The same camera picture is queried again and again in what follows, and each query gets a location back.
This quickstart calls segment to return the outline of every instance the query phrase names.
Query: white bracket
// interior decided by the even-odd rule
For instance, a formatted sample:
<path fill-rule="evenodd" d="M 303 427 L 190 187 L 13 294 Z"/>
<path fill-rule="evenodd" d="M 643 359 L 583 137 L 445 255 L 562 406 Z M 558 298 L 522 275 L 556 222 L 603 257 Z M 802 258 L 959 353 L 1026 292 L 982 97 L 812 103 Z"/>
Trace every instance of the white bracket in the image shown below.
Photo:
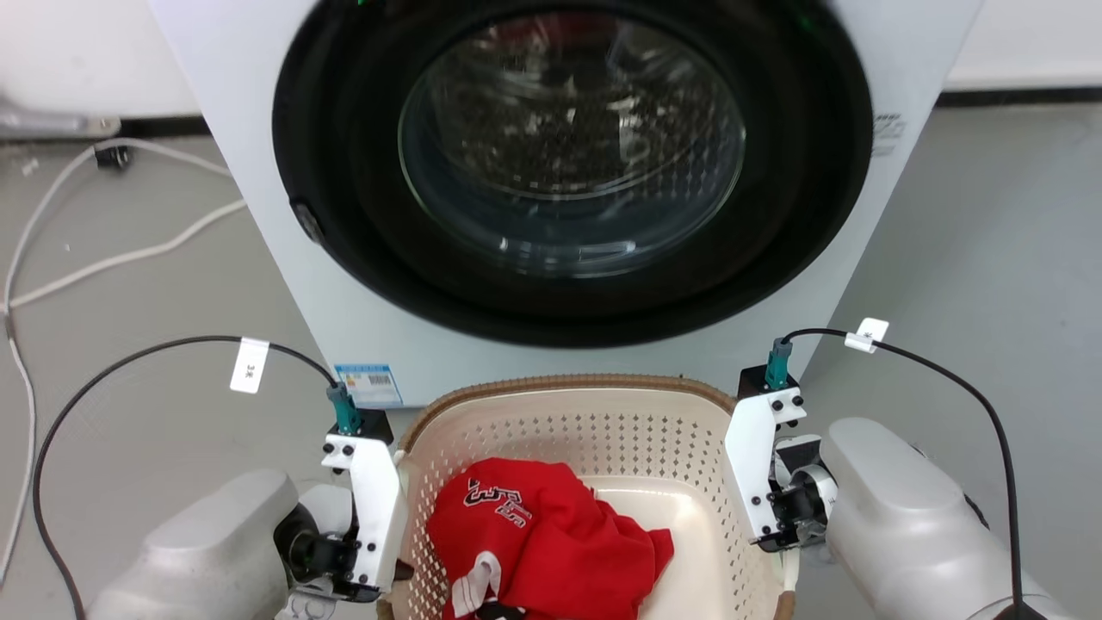
<path fill-rule="evenodd" d="M 353 583 L 389 592 L 401 552 L 409 507 L 387 445 L 378 439 L 326 435 L 333 452 L 322 465 L 348 470 L 359 532 Z"/>
<path fill-rule="evenodd" d="M 799 388 L 770 392 L 759 396 L 743 399 L 735 405 L 731 425 L 724 436 L 723 477 L 727 489 L 736 493 L 746 523 L 749 524 L 747 539 L 752 542 L 777 532 L 777 518 L 769 503 L 769 466 L 773 464 L 773 439 L 776 425 L 807 417 L 801 405 Z M 774 410 L 774 403 L 781 403 Z"/>
<path fill-rule="evenodd" d="M 29 110 L 0 96 L 0 140 L 109 138 L 119 132 L 118 117 Z"/>

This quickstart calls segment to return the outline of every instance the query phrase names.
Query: washing machine door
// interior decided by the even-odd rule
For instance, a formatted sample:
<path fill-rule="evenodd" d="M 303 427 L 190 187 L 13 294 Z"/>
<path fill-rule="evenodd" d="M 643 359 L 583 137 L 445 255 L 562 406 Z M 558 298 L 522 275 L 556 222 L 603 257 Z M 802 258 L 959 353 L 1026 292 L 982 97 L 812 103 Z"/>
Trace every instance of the washing machine door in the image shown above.
<path fill-rule="evenodd" d="M 830 242 L 872 111 L 814 0 L 323 1 L 279 79 L 307 235 L 442 326 L 609 347 L 730 317 Z"/>

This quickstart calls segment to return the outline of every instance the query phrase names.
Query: beige basket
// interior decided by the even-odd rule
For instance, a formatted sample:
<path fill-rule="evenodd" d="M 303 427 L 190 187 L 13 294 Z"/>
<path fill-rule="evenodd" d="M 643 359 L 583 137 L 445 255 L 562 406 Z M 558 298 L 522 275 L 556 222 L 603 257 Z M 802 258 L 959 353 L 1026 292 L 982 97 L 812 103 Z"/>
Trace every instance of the beige basket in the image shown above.
<path fill-rule="evenodd" d="M 453 476 L 505 457 L 565 463 L 617 512 L 672 531 L 674 557 L 641 620 L 790 618 L 791 597 L 778 599 L 773 561 L 742 536 L 723 483 L 722 443 L 733 410 L 732 398 L 709 385 L 633 376 L 508 381 L 437 400 L 400 445 L 410 502 L 402 558 L 415 573 L 380 603 L 379 617 L 441 617 L 447 578 L 425 521 Z"/>

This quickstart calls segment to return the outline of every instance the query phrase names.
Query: washing machine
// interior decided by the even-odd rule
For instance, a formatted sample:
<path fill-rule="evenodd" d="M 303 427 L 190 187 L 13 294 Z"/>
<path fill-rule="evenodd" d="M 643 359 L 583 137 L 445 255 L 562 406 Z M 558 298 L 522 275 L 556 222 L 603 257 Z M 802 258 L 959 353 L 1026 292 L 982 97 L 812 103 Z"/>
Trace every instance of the washing machine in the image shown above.
<path fill-rule="evenodd" d="M 830 320 L 980 3 L 151 0 L 377 407 L 547 374 L 734 391 Z"/>

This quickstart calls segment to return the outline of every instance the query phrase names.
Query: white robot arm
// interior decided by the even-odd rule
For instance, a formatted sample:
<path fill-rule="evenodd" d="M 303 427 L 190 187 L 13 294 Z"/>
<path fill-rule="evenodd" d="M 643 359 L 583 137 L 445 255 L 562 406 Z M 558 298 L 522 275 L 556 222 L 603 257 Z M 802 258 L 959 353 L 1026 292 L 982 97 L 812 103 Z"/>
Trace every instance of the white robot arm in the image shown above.
<path fill-rule="evenodd" d="M 386 416 L 344 407 L 344 392 L 334 402 L 322 465 L 347 471 L 352 491 L 322 485 L 300 498 L 283 472 L 241 476 L 150 534 L 89 618 L 271 620 L 292 597 L 303 617 L 324 619 L 337 600 L 371 602 L 409 579 L 398 561 L 408 508 Z"/>
<path fill-rule="evenodd" d="M 846 418 L 827 436 L 779 442 L 804 417 L 799 387 L 768 391 L 747 369 L 725 438 L 732 489 L 767 552 L 825 544 L 882 620 L 1012 618 L 1011 558 L 960 487 L 880 424 Z M 760 394 L 748 396 L 745 390 Z M 1031 616 L 1070 620 L 1024 576 Z"/>

